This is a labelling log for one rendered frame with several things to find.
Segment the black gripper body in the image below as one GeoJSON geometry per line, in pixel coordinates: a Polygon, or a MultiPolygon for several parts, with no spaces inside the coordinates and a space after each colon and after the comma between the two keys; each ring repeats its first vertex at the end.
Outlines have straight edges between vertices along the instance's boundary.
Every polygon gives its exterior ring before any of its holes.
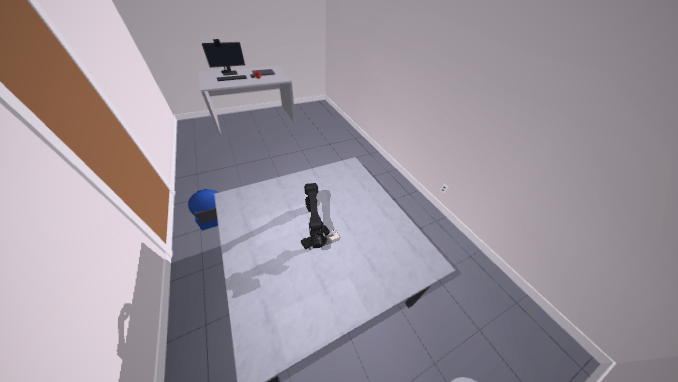
{"type": "MultiPolygon", "coordinates": [[[[324,231],[323,231],[323,233],[325,234],[325,236],[327,236],[328,234],[330,234],[329,229],[328,229],[325,225],[324,225],[324,231]]],[[[312,236],[313,236],[313,235],[312,235],[312,236]]],[[[304,239],[301,240],[301,244],[303,245],[303,247],[304,247],[305,249],[308,249],[309,247],[311,247],[311,244],[312,244],[312,236],[309,237],[308,240],[307,240],[306,237],[305,237],[304,239]]]]}

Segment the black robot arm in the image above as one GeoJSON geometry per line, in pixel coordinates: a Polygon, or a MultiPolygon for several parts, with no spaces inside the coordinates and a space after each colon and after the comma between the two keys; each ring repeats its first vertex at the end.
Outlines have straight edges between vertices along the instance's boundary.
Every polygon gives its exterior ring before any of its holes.
{"type": "Polygon", "coordinates": [[[328,238],[321,236],[324,231],[324,224],[321,221],[321,217],[318,215],[318,209],[317,209],[317,193],[318,193],[318,185],[316,183],[309,183],[305,184],[304,186],[305,194],[308,195],[305,199],[305,204],[307,205],[307,210],[308,212],[311,212],[311,217],[310,217],[310,222],[309,222],[309,232],[310,236],[312,236],[312,245],[313,248],[321,248],[323,247],[326,243],[328,238]],[[321,230],[322,227],[322,230],[321,230]]]}

